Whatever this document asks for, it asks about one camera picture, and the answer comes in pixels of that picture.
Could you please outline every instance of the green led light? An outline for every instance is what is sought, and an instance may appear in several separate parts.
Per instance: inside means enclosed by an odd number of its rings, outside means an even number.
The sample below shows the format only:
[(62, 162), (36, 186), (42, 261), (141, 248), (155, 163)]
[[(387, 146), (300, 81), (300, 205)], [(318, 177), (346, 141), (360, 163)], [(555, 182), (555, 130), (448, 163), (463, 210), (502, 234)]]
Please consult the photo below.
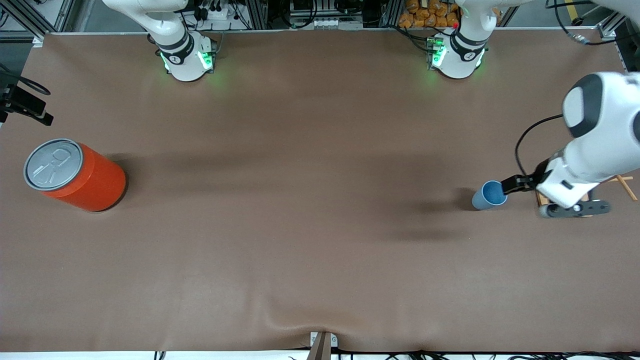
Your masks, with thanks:
[(160, 57), (162, 58), (162, 61), (164, 62), (164, 68), (169, 71), (169, 64), (167, 64), (166, 62), (166, 58), (164, 57), (163, 53), (160, 53)]
[(200, 58), (200, 62), (202, 63), (202, 66), (204, 66), (205, 69), (211, 68), (211, 64), (213, 63), (213, 61), (211, 60), (211, 55), (209, 53), (203, 54), (199, 51), (198, 57)]
[(476, 63), (476, 67), (480, 66), (480, 64), (482, 63), (482, 55), (484, 55), (484, 50), (482, 50), (480, 55), (478, 55), (478, 62)]
[(440, 65), (442, 65), (442, 60), (444, 59), (444, 56), (446, 54), (447, 54), (447, 47), (444, 45), (441, 45), (438, 51), (433, 55), (432, 65), (436, 67), (439, 67)]

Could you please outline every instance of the red can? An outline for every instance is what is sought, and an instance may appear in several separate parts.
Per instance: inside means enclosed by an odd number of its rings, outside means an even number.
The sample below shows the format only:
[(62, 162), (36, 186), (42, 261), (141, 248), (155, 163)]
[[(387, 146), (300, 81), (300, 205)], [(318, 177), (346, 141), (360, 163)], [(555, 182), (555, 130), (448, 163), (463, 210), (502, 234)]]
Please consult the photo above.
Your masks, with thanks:
[(24, 179), (44, 195), (87, 211), (110, 208), (127, 186), (118, 164), (69, 139), (38, 146), (24, 164)]

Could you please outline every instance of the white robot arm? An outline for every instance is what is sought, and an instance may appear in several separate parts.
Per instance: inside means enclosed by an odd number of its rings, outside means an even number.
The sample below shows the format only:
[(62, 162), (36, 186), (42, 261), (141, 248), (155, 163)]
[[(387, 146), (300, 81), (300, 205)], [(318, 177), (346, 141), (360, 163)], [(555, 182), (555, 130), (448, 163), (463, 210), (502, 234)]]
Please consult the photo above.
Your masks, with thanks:
[(174, 12), (188, 0), (103, 0), (109, 8), (130, 17), (149, 32), (164, 66), (180, 81), (194, 81), (213, 70), (215, 50), (208, 37), (187, 31)]
[[(640, 0), (594, 3), (640, 20)], [(585, 76), (564, 98), (563, 116), (573, 140), (533, 174), (504, 180), (504, 193), (535, 188), (570, 208), (602, 181), (640, 168), (640, 73)]]
[(533, 0), (456, 0), (462, 10), (460, 26), (438, 34), (442, 40), (439, 55), (432, 66), (442, 74), (463, 79), (473, 73), (484, 55), (484, 48), (495, 29), (498, 17), (493, 8), (518, 6)]

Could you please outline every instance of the connector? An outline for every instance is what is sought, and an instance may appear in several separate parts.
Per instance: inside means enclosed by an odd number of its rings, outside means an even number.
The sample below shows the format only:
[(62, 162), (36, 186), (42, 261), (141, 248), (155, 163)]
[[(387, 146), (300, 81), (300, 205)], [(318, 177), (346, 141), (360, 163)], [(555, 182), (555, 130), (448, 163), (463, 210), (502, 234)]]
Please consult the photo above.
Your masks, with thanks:
[(438, 45), (444, 44), (444, 40), (442, 40), (441, 38), (435, 38), (435, 37), (427, 38), (427, 42), (429, 44), (438, 44)]
[(586, 44), (589, 43), (589, 40), (587, 40), (586, 37), (584, 37), (584, 36), (582, 36), (580, 34), (574, 34), (574, 33), (569, 32), (569, 33), (567, 33), (566, 36), (570, 37), (571, 40), (577, 42), (578, 44), (586, 45)]

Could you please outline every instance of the silver can lid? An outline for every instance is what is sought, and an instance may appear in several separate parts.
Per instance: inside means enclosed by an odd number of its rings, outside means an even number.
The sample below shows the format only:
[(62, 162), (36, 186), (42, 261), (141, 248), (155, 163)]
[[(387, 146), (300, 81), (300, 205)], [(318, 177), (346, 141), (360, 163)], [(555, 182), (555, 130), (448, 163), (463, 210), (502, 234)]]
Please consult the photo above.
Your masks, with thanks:
[(59, 189), (73, 180), (83, 164), (80, 145), (55, 139), (38, 146), (24, 163), (24, 180), (40, 191)]

